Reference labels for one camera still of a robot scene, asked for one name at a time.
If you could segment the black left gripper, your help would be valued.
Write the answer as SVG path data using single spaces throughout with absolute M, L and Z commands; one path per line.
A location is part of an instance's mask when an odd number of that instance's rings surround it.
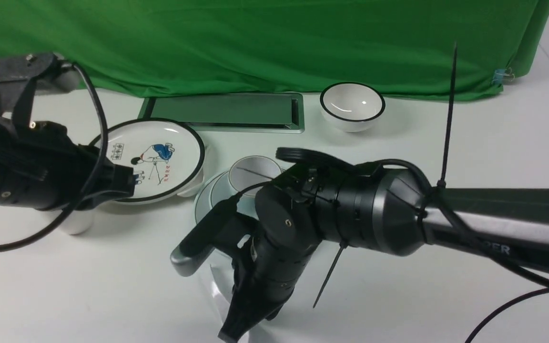
M 106 202 L 134 196 L 136 178 L 132 167 L 104 161 L 101 172 L 94 183 L 94 200 Z

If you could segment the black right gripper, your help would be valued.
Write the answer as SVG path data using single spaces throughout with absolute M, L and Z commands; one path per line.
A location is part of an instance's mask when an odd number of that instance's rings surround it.
M 181 276 L 194 274 L 214 250 L 232 258 L 233 298 L 218 333 L 225 343 L 238 343 L 275 315 L 321 242 L 309 211 L 311 202 L 291 189 L 260 189 L 256 218 L 237 211 L 239 198 L 218 202 L 171 254 Z

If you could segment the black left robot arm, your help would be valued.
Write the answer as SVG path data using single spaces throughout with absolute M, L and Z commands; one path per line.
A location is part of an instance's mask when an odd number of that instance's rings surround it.
M 100 159 L 105 146 L 75 144 L 65 126 L 32 119 L 36 95 L 73 91 L 81 76 L 53 52 L 0 58 L 0 206 L 55 211 L 82 195 L 86 211 L 133 196 L 133 169 Z

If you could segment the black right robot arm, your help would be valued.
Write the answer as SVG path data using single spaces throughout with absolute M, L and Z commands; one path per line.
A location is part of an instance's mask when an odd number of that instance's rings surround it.
M 329 154 L 280 147 L 292 167 L 259 184 L 257 217 L 218 202 L 171 254 L 190 276 L 214 250 L 232 259 L 234 284 L 219 338 L 236 343 L 277 316 L 320 243 L 408 256 L 439 245 L 490 258 L 545 287 L 549 279 L 549 189 L 447 189 L 407 161 L 351 165 Z

